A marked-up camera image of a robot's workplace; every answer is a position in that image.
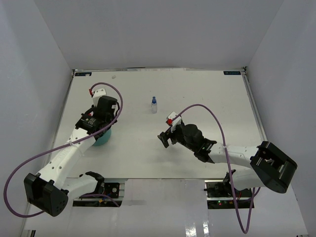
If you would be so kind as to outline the blue cap spray bottle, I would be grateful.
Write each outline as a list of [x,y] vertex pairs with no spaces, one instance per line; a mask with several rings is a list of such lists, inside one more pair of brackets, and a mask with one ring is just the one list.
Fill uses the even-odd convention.
[[157,99],[155,96],[152,97],[151,111],[153,114],[157,113],[158,111],[158,104],[157,104]]

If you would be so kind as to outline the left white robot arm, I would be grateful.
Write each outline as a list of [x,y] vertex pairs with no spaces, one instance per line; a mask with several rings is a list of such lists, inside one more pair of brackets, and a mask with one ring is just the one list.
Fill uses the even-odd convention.
[[116,98],[102,95],[80,119],[69,136],[66,147],[36,175],[29,173],[24,179],[27,200],[50,216],[59,215],[69,200],[91,194],[99,197],[104,193],[104,177],[88,171],[79,178],[69,179],[68,175],[79,158],[105,136],[116,122]]

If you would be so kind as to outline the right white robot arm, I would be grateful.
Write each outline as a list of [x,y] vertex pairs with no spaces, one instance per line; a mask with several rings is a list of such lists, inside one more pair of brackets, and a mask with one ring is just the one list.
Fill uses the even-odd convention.
[[297,163],[271,142],[263,141],[254,147],[224,146],[203,136],[194,124],[171,126],[158,135],[165,148],[181,144],[204,163],[227,163],[245,167],[226,175],[223,192],[236,196],[241,190],[266,187],[284,194],[297,169]]

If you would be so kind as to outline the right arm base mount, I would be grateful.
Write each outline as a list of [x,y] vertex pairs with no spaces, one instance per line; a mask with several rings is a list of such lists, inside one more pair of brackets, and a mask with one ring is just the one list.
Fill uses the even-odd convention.
[[[230,184],[208,181],[205,182],[204,191],[206,192],[207,207],[209,210],[235,208]],[[235,190],[235,194],[238,208],[247,209],[250,207],[250,198],[252,197],[250,189]]]

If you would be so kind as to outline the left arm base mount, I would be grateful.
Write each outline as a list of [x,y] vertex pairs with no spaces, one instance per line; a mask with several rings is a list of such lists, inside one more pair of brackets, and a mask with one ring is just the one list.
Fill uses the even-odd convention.
[[124,183],[105,183],[103,196],[77,198],[73,207],[120,207],[124,197]]

